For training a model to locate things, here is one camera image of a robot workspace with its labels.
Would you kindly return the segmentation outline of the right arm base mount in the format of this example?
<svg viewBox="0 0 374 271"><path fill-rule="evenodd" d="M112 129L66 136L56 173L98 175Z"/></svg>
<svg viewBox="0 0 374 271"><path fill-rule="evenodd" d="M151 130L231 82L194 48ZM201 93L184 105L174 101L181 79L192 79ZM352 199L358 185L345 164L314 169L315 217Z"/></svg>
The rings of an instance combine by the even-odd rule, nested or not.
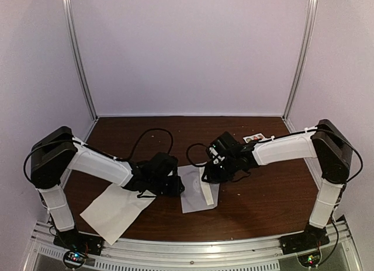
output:
<svg viewBox="0 0 374 271"><path fill-rule="evenodd" d="M316 236L306 232L285 235L280 237L279 241L284 255L301 253L308 250L316 250L318 247L330 243L330 239L326 235L323 235L321 238L317 238Z"/></svg>

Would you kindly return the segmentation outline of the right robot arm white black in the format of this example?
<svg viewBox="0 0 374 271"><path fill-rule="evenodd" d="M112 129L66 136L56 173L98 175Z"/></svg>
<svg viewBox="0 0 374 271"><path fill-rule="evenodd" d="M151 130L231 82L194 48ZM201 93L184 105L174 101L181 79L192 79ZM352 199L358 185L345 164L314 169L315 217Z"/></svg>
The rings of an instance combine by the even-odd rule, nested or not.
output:
<svg viewBox="0 0 374 271"><path fill-rule="evenodd" d="M353 178L352 156L355 148L329 120L313 127L279 137L249 139L243 143L225 132L207 148L201 180L219 184L232 181L237 172L285 161L301 160L319 164L318 194L307 227L300 234L304 248L312 248L322 239L322 230L339 206L342 194Z"/></svg>

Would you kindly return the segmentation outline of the white paper sheet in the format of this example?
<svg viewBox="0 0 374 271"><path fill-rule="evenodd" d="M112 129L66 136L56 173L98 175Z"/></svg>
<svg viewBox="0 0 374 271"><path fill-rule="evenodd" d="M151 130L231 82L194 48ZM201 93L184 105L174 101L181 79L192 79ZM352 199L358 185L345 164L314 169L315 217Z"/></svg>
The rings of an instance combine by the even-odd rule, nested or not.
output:
<svg viewBox="0 0 374 271"><path fill-rule="evenodd" d="M141 194L110 185L80 216L113 245L155 198L156 195L148 190Z"/></svg>

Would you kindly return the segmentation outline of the white letter paper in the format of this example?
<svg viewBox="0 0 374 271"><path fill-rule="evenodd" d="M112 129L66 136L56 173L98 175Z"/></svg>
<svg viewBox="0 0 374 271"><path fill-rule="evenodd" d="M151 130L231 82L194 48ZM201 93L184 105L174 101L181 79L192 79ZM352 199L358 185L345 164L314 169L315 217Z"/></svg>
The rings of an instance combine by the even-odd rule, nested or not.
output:
<svg viewBox="0 0 374 271"><path fill-rule="evenodd" d="M213 195L212 195L212 191L211 191L211 188L210 188L210 184L203 181L204 170L205 170L204 168L199 169L200 187L201 187L203 196L205 198L206 205L207 206L212 206L212 205L214 205Z"/></svg>

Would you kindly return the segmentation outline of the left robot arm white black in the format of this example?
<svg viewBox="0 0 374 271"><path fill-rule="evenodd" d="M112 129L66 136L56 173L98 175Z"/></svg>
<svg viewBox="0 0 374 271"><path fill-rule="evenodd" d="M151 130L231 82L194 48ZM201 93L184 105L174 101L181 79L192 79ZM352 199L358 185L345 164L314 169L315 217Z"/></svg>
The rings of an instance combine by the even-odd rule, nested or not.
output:
<svg viewBox="0 0 374 271"><path fill-rule="evenodd" d="M151 159L134 162L107 154L72 134L62 126L36 143L27 158L27 179L37 189L49 210L61 240L72 250L84 245L61 188L61 176L69 169L101 178L121 188L156 196L178 197L185 190L178 175L178 159L168 152L158 152Z"/></svg>

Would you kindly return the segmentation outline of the white envelope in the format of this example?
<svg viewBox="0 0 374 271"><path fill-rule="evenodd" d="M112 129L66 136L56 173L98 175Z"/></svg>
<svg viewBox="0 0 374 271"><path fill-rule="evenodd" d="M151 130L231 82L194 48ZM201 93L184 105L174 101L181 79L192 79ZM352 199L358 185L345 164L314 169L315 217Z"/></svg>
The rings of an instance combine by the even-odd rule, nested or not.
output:
<svg viewBox="0 0 374 271"><path fill-rule="evenodd" d="M180 166L178 174L182 179L185 191L181 193L182 213L194 213L198 211L212 210L218 205L219 184L210 183L214 205L207 206L200 187L200 173L198 167L192 165Z"/></svg>

